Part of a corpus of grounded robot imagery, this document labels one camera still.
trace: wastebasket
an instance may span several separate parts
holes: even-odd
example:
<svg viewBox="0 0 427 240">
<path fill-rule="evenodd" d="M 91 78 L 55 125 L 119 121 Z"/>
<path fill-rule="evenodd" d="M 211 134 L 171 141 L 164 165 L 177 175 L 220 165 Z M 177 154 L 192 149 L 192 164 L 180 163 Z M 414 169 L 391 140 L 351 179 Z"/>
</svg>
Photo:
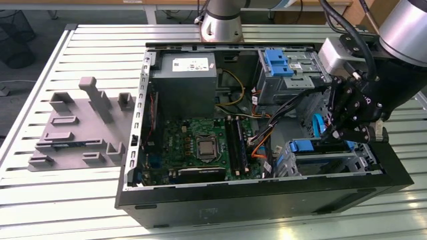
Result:
<svg viewBox="0 0 427 240">
<path fill-rule="evenodd" d="M 19 41 L 29 42 L 36 37 L 33 28 L 21 10 L 0 10 L 0 25 L 11 36 L 12 34 L 19 35 L 16 36 L 16 40 Z"/>
<path fill-rule="evenodd" d="M 0 23 L 0 60 L 11 69 L 29 66 L 36 59 L 20 36 L 15 27 Z"/>
</svg>

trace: cpu socket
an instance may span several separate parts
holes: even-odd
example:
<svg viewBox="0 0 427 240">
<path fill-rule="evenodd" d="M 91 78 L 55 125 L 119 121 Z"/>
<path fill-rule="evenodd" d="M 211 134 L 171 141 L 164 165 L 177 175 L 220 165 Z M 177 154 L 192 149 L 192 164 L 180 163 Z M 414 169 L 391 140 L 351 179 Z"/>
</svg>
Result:
<svg viewBox="0 0 427 240">
<path fill-rule="evenodd" d="M 196 136 L 196 157 L 209 163 L 217 157 L 217 139 L 215 135 Z"/>
</svg>

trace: ram slot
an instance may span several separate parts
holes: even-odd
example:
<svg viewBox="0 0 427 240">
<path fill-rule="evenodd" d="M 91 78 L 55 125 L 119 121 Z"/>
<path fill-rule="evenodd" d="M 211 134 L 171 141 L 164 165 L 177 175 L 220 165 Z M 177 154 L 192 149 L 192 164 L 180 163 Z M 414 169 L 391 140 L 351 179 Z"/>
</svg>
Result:
<svg viewBox="0 0 427 240">
<path fill-rule="evenodd" d="M 245 140 L 243 137 L 241 124 L 237 116 L 235 117 L 235 126 L 237 128 L 239 168 L 241 172 L 248 173 L 249 167 L 248 167 L 248 158 L 247 158 L 247 147 L 245 147 Z"/>
<path fill-rule="evenodd" d="M 229 156 L 229 168 L 231 173 L 236 176 L 240 175 L 239 168 L 239 142 L 237 139 L 237 129 L 236 129 L 236 121 L 231 116 L 224 119 L 225 125 L 225 137 L 227 137 L 227 148 L 228 148 L 228 156 Z"/>
</svg>

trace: screw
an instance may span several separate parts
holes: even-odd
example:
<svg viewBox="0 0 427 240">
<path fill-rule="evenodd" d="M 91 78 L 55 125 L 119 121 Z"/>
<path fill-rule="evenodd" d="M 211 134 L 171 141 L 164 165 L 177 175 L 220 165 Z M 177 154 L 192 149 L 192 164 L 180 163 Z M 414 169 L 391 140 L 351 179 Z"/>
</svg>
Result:
<svg viewBox="0 0 427 240">
<path fill-rule="evenodd" d="M 340 134 L 339 134 L 339 132 L 337 132 L 337 131 L 332 132 L 332 137 L 333 137 L 333 138 L 336 138 L 336 139 L 339 139 L 339 138 L 340 138 Z"/>
</svg>

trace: metal table surface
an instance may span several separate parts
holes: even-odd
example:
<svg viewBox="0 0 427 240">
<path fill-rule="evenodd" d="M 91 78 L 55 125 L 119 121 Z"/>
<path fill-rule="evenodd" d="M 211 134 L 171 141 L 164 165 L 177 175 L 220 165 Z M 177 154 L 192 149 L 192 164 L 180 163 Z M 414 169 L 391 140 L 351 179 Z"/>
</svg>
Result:
<svg viewBox="0 0 427 240">
<path fill-rule="evenodd" d="M 319 42 L 325 26 L 245 25 L 247 42 Z M 53 92 L 85 98 L 95 76 L 108 96 L 137 93 L 145 42 L 197 42 L 193 25 L 80 25 L 59 40 L 0 149 L 0 239 L 427 239 L 427 102 L 418 94 L 386 123 L 415 184 L 340 214 L 144 229 L 116 210 L 119 167 L 29 172 L 28 159 L 52 110 Z"/>
</svg>

